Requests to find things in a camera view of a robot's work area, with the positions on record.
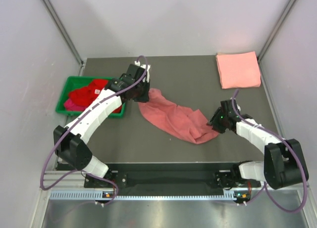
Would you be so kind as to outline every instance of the pink towel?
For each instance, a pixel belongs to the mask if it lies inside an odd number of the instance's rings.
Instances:
[[[200,110],[178,106],[165,99],[160,90],[150,89],[150,101],[139,103],[143,117],[161,130],[181,140],[201,144],[215,138],[218,133],[207,126],[207,118]]]
[[[66,100],[64,103],[64,107],[66,108],[67,111],[80,111],[83,112],[87,107],[84,106],[78,106],[75,104],[70,98]]]
[[[216,59],[223,89],[261,85],[260,69],[254,51],[244,54],[218,54]]]

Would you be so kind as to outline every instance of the metal frame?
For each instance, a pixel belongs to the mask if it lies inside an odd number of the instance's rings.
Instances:
[[[258,61],[260,62],[262,60],[262,58],[264,57],[267,49],[269,48],[269,46],[271,45],[271,43],[273,42],[273,40],[275,39],[278,31],[280,30],[280,28],[282,27],[284,21],[286,20],[287,16],[289,15],[289,13],[291,12],[291,10],[293,9],[295,3],[297,0],[289,0],[286,7],[284,8],[284,10],[282,11],[282,14],[280,15],[277,23],[275,24],[273,30],[271,31],[270,35],[268,36],[268,39],[266,40],[262,50],[259,53],[259,57],[258,57]]]
[[[61,20],[58,17],[58,14],[56,13],[52,3],[50,0],[42,0],[44,6],[46,7],[49,15],[51,16],[51,18],[53,19],[57,29],[59,30],[61,36],[64,38],[66,44],[68,45],[70,51],[73,53],[74,57],[76,58],[76,60],[78,61],[78,63],[80,65],[82,65],[84,63],[83,59],[80,57],[80,54],[78,53],[74,43],[72,42],[69,34],[67,33],[63,23],[61,22]]]

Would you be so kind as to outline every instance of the gray metal plate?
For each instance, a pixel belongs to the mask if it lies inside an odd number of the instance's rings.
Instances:
[[[272,191],[285,208],[299,205],[297,191]],[[52,223],[83,201],[50,200],[42,228],[307,228],[303,212],[279,210],[264,193],[247,207],[213,201],[115,201],[102,208],[85,204]]]

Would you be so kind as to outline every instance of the green tray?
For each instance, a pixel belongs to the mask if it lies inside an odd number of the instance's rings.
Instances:
[[[70,76],[67,78],[65,83],[64,89],[60,95],[56,106],[56,112],[66,114],[68,116],[79,116],[82,112],[80,111],[67,111],[64,107],[64,103],[68,100],[68,93],[75,90],[82,88],[84,86],[89,85],[93,79],[105,79],[111,80],[112,77],[91,77],[91,76]],[[122,118],[125,110],[125,103],[122,105],[122,109],[120,113],[111,113],[108,117],[109,118]]]

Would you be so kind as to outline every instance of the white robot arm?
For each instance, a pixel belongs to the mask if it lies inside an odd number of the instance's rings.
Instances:
[[[270,133],[265,132],[263,127],[249,115],[241,116],[254,126],[242,121],[235,114],[231,100],[225,100],[221,102],[221,107],[216,110],[208,123],[219,133],[224,133],[226,129],[233,131],[248,140],[264,155],[263,162],[244,161],[233,166],[232,179],[237,183],[245,183],[250,179],[267,182],[274,189],[301,183],[300,169],[285,145]],[[308,180],[309,174],[300,143],[295,139],[285,141],[299,158]]]
[[[145,65],[140,66],[139,62],[130,64],[127,73],[122,74],[120,78],[113,78],[109,81],[97,99],[78,118],[65,127],[55,128],[54,142],[56,143],[68,128],[71,128],[76,121],[85,115],[58,146],[55,151],[58,157],[77,170],[83,170],[100,178],[105,177],[109,170],[108,166],[92,155],[87,143],[100,124],[125,101],[130,99],[136,102],[149,101],[150,65],[147,67],[145,78],[140,83],[122,94],[109,98],[109,96],[122,91],[140,79],[144,74],[145,67]]]

